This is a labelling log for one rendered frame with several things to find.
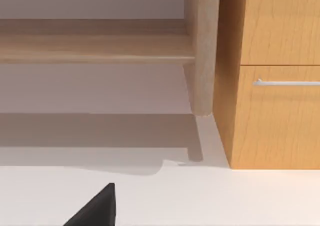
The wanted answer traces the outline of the plain wooden drawer front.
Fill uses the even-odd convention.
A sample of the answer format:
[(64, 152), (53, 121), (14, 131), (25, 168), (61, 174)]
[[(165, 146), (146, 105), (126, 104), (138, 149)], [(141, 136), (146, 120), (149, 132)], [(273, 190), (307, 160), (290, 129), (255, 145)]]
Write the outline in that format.
[(241, 63), (320, 65), (320, 0), (246, 0)]

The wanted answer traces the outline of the wooden cupboard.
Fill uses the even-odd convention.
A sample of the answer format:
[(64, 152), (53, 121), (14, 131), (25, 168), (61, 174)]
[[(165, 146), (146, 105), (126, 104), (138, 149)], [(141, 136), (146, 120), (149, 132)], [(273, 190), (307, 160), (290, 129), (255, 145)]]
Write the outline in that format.
[(242, 64), (245, 8), (246, 0), (219, 2), (213, 114), (230, 167), (241, 66), (313, 66)]

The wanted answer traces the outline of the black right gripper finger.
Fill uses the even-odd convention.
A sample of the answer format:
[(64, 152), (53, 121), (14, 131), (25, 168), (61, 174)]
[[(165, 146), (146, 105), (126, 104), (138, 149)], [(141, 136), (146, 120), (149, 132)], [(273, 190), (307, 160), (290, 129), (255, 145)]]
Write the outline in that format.
[(109, 183), (63, 226), (116, 226), (115, 183)]

